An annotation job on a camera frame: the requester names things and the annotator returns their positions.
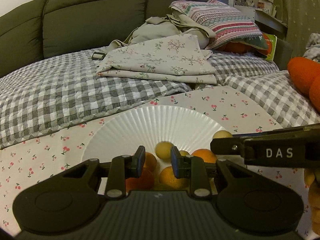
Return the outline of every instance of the curtain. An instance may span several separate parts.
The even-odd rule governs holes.
[[[288,24],[286,41],[301,57],[311,33],[320,33],[320,0],[274,0],[276,18]]]

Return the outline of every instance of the white plate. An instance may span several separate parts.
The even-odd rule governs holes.
[[[119,155],[133,155],[140,145],[155,155],[156,144],[161,141],[170,141],[179,150],[191,154],[200,148],[210,149],[212,136],[219,130],[224,130],[220,124],[191,109],[177,106],[136,108],[106,122],[90,140],[82,161],[98,158],[101,163],[111,162]],[[171,165],[157,160],[157,172]],[[101,182],[100,194],[105,183],[106,179]]]

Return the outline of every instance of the striped pillow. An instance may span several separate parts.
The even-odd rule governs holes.
[[[216,33],[206,49],[217,49],[228,42],[240,42],[256,49],[268,49],[258,26],[241,11],[217,0],[208,2],[174,1],[171,9],[189,16]]]

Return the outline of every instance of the orange plush toy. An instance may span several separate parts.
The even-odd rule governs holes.
[[[295,86],[310,98],[320,112],[320,63],[304,57],[295,57],[288,63],[288,71]]]

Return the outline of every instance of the orange cushion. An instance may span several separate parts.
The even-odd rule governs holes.
[[[320,64],[304,57],[295,57],[289,61],[288,71],[295,86],[308,96],[313,81],[320,75]]]
[[[313,81],[309,90],[309,97],[314,107],[320,112],[320,76],[317,76]]]
[[[251,51],[252,49],[253,48],[251,46],[246,44],[242,44],[239,42],[228,42],[227,44],[219,47],[217,50],[243,54]]]

